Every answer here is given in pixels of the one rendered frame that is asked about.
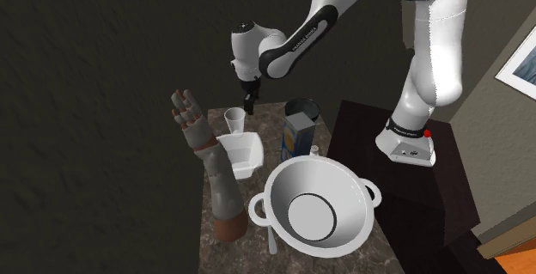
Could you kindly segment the grey forearm and hand figure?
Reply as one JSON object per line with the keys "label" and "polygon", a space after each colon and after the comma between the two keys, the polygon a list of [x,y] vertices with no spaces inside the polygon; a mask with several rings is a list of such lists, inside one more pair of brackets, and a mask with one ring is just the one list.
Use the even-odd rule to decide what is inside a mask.
{"label": "grey forearm and hand figure", "polygon": [[215,236],[220,241],[237,241],[247,232],[248,217],[228,153],[216,139],[190,90],[175,90],[171,101],[174,120],[181,126],[194,155],[203,162],[210,182]]}

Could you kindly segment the clear plastic cup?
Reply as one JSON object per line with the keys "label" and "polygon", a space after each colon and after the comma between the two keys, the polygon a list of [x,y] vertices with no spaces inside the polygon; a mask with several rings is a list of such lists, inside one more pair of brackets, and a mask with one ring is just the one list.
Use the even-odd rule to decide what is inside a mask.
{"label": "clear plastic cup", "polygon": [[231,107],[224,113],[225,121],[231,134],[244,132],[246,112],[240,107]]}

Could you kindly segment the dark round pot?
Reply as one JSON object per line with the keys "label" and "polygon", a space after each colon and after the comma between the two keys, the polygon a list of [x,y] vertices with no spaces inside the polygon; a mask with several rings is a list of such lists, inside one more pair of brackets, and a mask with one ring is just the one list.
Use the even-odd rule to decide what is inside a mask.
{"label": "dark round pot", "polygon": [[313,122],[320,116],[319,105],[311,99],[295,98],[288,101],[284,107],[285,115],[305,113]]}

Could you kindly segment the white square bowl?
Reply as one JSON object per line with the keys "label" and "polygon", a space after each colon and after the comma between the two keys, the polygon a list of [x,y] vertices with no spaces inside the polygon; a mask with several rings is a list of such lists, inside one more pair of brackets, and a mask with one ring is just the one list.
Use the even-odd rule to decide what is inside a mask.
{"label": "white square bowl", "polygon": [[264,165],[264,146],[257,132],[226,134],[217,139],[228,154],[237,180],[249,179]]}

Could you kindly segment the blue and yellow box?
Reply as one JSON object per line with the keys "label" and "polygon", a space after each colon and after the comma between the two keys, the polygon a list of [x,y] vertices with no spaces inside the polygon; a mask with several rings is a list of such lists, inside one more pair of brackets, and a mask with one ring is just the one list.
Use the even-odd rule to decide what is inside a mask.
{"label": "blue and yellow box", "polygon": [[315,123],[305,114],[296,113],[283,120],[281,162],[309,155],[314,139]]}

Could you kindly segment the dark robot stand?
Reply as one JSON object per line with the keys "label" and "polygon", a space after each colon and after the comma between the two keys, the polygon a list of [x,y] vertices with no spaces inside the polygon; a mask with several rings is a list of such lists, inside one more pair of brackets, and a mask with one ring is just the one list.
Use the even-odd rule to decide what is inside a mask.
{"label": "dark robot stand", "polygon": [[375,145],[389,113],[342,101],[328,157],[379,187],[375,218],[405,274],[478,274],[470,232],[478,213],[451,125],[428,123],[433,167],[397,163]]}

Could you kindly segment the large white two-handled bowl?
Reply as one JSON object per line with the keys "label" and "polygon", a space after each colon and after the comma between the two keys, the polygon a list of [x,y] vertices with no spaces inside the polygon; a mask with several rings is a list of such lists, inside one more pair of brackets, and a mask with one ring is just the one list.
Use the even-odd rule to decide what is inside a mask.
{"label": "large white two-handled bowl", "polygon": [[289,246],[331,259],[353,253],[368,239],[381,191],[338,161],[302,155],[279,164],[251,198],[248,215]]}

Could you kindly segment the white framed wall picture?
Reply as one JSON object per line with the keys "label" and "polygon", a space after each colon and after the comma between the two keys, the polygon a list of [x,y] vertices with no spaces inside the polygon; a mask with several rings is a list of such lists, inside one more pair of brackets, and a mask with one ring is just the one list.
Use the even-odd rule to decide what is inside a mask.
{"label": "white framed wall picture", "polygon": [[536,27],[516,47],[495,78],[536,100]]}

